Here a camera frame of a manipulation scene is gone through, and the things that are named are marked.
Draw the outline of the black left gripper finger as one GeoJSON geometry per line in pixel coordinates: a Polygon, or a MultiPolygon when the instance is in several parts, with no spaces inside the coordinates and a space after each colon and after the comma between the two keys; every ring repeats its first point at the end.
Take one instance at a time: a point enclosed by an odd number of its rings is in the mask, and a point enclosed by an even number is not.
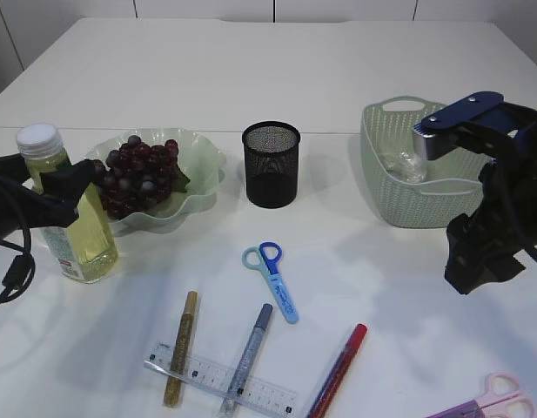
{"type": "Polygon", "coordinates": [[[43,191],[29,190],[28,222],[31,228],[58,226],[66,228],[79,218],[78,203],[86,189],[98,182],[92,160],[84,159],[75,165],[40,177],[43,191]]]}

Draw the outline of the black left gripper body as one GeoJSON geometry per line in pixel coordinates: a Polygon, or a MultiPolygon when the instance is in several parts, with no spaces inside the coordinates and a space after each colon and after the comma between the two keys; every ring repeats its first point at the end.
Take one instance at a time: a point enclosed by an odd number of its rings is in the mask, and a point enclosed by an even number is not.
{"type": "Polygon", "coordinates": [[[0,246],[17,251],[30,251],[32,247],[27,209],[37,195],[23,185],[29,176],[22,156],[0,157],[0,246]],[[6,240],[17,230],[23,234],[21,246],[6,240]]]}

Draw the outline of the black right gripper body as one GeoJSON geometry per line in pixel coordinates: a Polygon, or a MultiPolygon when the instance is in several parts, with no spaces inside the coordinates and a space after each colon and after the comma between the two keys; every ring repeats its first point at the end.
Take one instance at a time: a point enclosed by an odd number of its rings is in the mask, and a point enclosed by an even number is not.
{"type": "Polygon", "coordinates": [[[537,264],[537,165],[528,160],[509,167],[498,160],[481,170],[483,199],[470,215],[447,226],[451,246],[482,253],[523,251],[537,264]]]}

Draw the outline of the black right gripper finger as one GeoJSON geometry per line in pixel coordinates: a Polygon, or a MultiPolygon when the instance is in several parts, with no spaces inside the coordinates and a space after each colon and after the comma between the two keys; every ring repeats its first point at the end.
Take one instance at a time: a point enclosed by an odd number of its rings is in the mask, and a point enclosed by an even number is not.
{"type": "Polygon", "coordinates": [[[524,271],[512,253],[482,253],[467,246],[451,246],[445,280],[460,294],[468,295],[489,283],[504,283],[524,271]]]}

